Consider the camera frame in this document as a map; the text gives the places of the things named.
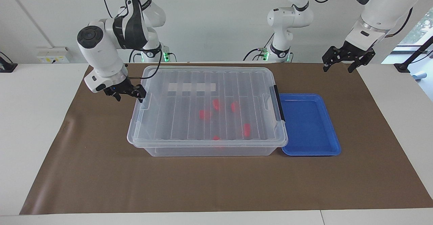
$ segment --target plastic storage box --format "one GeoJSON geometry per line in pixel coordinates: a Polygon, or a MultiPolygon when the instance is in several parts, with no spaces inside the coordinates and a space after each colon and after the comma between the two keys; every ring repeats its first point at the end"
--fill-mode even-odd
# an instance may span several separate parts
{"type": "Polygon", "coordinates": [[[288,143],[266,68],[161,66],[142,85],[128,141],[154,157],[267,156],[288,143]]]}

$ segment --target blue tray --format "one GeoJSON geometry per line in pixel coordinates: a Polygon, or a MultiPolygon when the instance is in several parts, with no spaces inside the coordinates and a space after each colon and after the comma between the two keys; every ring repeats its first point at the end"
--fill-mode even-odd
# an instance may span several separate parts
{"type": "Polygon", "coordinates": [[[289,156],[337,156],[340,143],[318,94],[280,94],[289,143],[289,156]]]}

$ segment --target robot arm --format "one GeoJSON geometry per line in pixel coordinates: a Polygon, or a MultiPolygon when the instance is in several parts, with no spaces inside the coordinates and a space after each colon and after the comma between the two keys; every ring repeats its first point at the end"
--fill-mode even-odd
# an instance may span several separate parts
{"type": "Polygon", "coordinates": [[[162,26],[165,14],[152,0],[145,0],[145,3],[142,0],[125,0],[122,14],[114,19],[93,21],[78,33],[80,51],[94,68],[85,77],[85,83],[92,92],[103,90],[118,101],[120,94],[128,94],[139,101],[144,99],[146,92],[143,86],[132,85],[117,49],[146,51],[145,46],[149,45],[150,40],[146,20],[151,26],[162,26]]]}
{"type": "Polygon", "coordinates": [[[274,29],[273,42],[268,46],[268,60],[285,62],[290,54],[293,34],[289,28],[309,26],[313,21],[313,11],[309,8],[308,0],[289,0],[292,7],[273,9],[268,14],[268,24],[274,29]]]}
{"type": "Polygon", "coordinates": [[[396,26],[397,21],[407,14],[418,0],[357,0],[365,9],[345,39],[337,49],[331,46],[323,55],[326,72],[334,63],[353,61],[349,72],[361,65],[367,65],[374,57],[373,46],[385,38],[396,26]]]}

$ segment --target power socket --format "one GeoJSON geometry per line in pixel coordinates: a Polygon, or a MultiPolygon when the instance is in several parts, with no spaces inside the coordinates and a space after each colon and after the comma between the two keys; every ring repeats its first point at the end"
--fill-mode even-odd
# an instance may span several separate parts
{"type": "Polygon", "coordinates": [[[68,52],[49,52],[48,59],[52,63],[70,63],[70,54],[68,52]]]}
{"type": "Polygon", "coordinates": [[[71,54],[65,47],[40,48],[37,58],[40,63],[70,63],[72,60],[71,54]]]}

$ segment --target tree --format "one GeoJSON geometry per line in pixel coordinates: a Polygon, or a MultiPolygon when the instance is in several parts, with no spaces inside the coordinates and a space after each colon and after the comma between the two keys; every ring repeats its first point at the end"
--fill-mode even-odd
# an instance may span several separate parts
{"type": "Polygon", "coordinates": [[[416,43],[431,28],[433,28],[433,8],[427,12],[427,14],[416,24],[400,44],[416,43]]]}

